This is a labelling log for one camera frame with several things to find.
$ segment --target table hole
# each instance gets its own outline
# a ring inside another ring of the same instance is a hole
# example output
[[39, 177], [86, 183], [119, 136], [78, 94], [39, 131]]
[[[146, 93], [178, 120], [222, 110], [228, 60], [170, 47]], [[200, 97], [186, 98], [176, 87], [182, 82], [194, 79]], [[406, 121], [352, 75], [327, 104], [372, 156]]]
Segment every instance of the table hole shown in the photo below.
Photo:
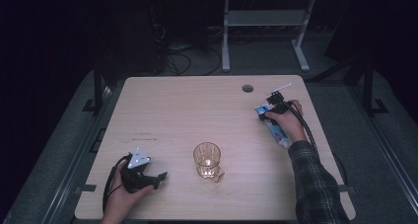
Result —
[[254, 88], [249, 84], [245, 84], [243, 85], [243, 91], [246, 93], [251, 93], [252, 91], [254, 91]]

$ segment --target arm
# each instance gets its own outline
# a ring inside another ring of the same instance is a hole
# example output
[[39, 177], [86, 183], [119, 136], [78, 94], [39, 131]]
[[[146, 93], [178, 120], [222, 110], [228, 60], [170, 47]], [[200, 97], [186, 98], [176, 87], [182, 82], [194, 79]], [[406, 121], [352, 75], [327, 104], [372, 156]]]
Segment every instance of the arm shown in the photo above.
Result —
[[[302, 106], [293, 101], [302, 115]], [[323, 167], [299, 120], [291, 113], [267, 112], [293, 142], [289, 156], [295, 173], [296, 214], [300, 223], [349, 223], [340, 202], [338, 184]]]

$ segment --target handheld controller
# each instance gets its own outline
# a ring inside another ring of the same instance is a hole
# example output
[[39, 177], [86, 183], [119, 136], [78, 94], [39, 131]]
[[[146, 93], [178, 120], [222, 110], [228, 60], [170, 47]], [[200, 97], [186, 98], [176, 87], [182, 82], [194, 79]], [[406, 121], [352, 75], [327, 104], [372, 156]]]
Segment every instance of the handheld controller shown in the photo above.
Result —
[[151, 158], [141, 153], [139, 148], [134, 155], [129, 153], [127, 159], [129, 163], [123, 166], [120, 174], [122, 176], [123, 186], [128, 192], [133, 193], [147, 186], [154, 186], [154, 189], [158, 189], [160, 182], [166, 179], [167, 172], [159, 174], [157, 177], [144, 175], [144, 170], [147, 168]]
[[[271, 104], [273, 107], [269, 110], [269, 112], [276, 112], [276, 113], [285, 113], [289, 106], [291, 105], [289, 102], [284, 101], [284, 97], [279, 91], [271, 93], [271, 96], [266, 99], [268, 104]], [[265, 113], [261, 113], [258, 115], [260, 120], [264, 121], [268, 119], [265, 116]]]

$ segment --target finger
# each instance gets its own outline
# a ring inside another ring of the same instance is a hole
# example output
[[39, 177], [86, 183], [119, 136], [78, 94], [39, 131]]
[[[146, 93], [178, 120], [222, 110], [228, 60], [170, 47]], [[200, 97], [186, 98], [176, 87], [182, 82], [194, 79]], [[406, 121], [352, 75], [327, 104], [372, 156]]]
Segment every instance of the finger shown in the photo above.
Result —
[[299, 112], [300, 115], [304, 115], [304, 112], [302, 111], [302, 105], [298, 100], [290, 100], [289, 102], [292, 104], [292, 107]]
[[275, 118], [277, 116], [277, 113], [275, 112], [266, 112], [265, 116], [267, 116], [268, 118]]
[[138, 190], [137, 192], [132, 193], [136, 200], [142, 198], [143, 196], [147, 195], [154, 189], [154, 186], [147, 186], [143, 187], [142, 189]]
[[120, 171], [122, 171], [123, 165], [125, 165], [125, 163], [127, 163], [126, 160], [122, 160], [119, 165], [116, 168], [116, 171], [120, 173]]

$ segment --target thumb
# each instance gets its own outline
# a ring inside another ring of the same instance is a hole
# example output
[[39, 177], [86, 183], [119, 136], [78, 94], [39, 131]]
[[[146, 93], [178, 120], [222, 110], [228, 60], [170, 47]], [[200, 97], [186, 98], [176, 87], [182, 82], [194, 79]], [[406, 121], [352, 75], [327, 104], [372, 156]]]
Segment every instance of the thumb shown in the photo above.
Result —
[[268, 117], [268, 118], [276, 119], [277, 113], [275, 113], [275, 112], [266, 112], [265, 113], [265, 116]]
[[142, 198], [143, 196], [147, 195], [154, 189], [154, 186], [147, 186], [143, 187], [142, 189], [138, 190], [137, 192], [132, 193], [132, 195], [135, 196], [135, 199], [138, 200]]

